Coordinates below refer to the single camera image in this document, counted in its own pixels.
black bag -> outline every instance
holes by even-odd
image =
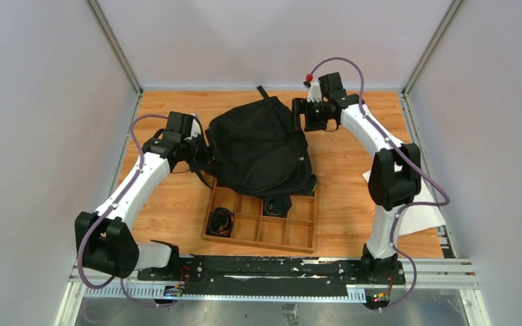
[[[307,140],[293,113],[276,96],[235,107],[213,119],[205,132],[213,161],[204,171],[239,194],[284,210],[289,195],[310,182]]]

white cloth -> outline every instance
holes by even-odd
[[[365,182],[369,182],[370,173],[369,170],[363,174]],[[415,196],[413,202],[435,202],[424,180],[421,183],[421,192]],[[443,215],[437,207],[433,206],[413,206],[407,209],[405,215],[401,218],[403,221],[399,231],[400,236],[445,225]]]

wooden box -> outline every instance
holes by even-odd
[[[287,217],[269,217],[263,215],[261,199],[240,195],[215,180],[203,222],[203,239],[312,253],[315,250],[318,188],[313,196],[291,195],[292,207]],[[209,216],[217,207],[225,207],[234,213],[234,225],[229,238],[206,233]]]

white panel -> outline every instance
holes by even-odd
[[[0,1],[0,325],[52,325],[136,96],[84,1]]]
[[[467,1],[413,94],[493,325],[522,325],[522,1]]]
[[[346,56],[367,88],[404,86],[449,0],[100,1],[144,87],[302,87]],[[346,86],[358,86],[345,63]]]

wooden table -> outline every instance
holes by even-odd
[[[271,91],[290,106],[294,97],[306,92]],[[207,128],[219,114],[239,105],[261,99],[255,91],[148,91],[143,93],[139,115],[170,111],[197,113]],[[366,92],[364,99],[375,117],[396,137],[408,141],[398,97],[395,92]],[[137,124],[135,133],[141,143],[166,121],[146,119]],[[375,205],[369,197],[362,173],[371,169],[372,158],[348,131],[309,132],[309,155],[313,172],[319,177],[319,224],[313,256],[359,257],[371,232]],[[137,150],[128,146],[120,180],[125,178]],[[187,170],[179,163],[174,172]],[[192,173],[169,175],[155,190],[141,210],[133,236],[137,242],[162,240],[179,246],[181,253],[203,255],[299,255],[299,253],[245,247],[204,241],[201,229],[210,189]],[[399,238],[399,247],[413,257],[442,257],[435,229]]]

